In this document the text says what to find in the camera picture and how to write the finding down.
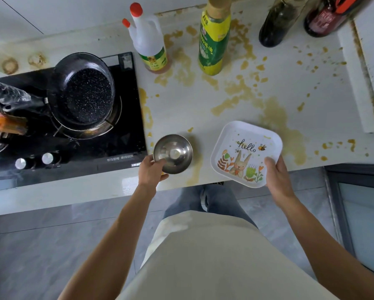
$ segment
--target white shirt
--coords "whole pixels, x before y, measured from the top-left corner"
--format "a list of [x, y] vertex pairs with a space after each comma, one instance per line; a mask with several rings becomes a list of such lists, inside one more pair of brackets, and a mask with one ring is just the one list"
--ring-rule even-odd
[[196, 211], [163, 219], [117, 299], [337, 299], [244, 219]]

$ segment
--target gas stove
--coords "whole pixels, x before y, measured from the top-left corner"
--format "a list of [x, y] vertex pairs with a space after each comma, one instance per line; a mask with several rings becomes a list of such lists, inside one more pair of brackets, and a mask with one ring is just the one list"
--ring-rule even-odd
[[[121, 170], [140, 165], [147, 155], [133, 54], [102, 58], [115, 81], [115, 102], [98, 129], [74, 132], [53, 118], [26, 110], [14, 115], [29, 120], [25, 136], [13, 135], [0, 152], [0, 178], [12, 187]], [[46, 97], [53, 68], [0, 78], [0, 82]]]

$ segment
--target black glass cooktop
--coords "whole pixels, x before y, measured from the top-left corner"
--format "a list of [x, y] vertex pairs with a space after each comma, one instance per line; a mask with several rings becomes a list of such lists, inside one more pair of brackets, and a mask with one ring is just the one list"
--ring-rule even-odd
[[[14, 115], [29, 120], [26, 136], [14, 135], [0, 152], [0, 189], [73, 178], [139, 166], [147, 155], [141, 117], [135, 66], [131, 52], [105, 57], [115, 81], [115, 99], [121, 99], [121, 114], [113, 129], [89, 140], [74, 140], [63, 135], [50, 117], [18, 110]], [[46, 97], [46, 86], [53, 68], [0, 78], [30, 94]], [[45, 153], [60, 156], [57, 164], [40, 162]], [[38, 160], [33, 169], [18, 170], [18, 158]]]

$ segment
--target plate with rabbit illustration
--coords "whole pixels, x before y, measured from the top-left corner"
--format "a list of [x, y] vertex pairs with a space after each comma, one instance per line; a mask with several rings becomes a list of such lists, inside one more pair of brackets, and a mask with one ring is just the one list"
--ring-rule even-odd
[[226, 124], [211, 155], [211, 166], [219, 174], [259, 188], [266, 184], [265, 157], [279, 159], [283, 142], [278, 134], [242, 121]]

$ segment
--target white plastic bottle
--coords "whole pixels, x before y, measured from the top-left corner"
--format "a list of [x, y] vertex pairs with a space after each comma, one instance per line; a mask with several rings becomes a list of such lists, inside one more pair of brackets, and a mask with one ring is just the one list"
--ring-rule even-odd
[[130, 5], [130, 13], [135, 27], [127, 19], [123, 19], [133, 40], [134, 48], [140, 54], [145, 67], [155, 73], [162, 74], [170, 67], [163, 41], [163, 34], [159, 19], [155, 15], [143, 15], [139, 3]]

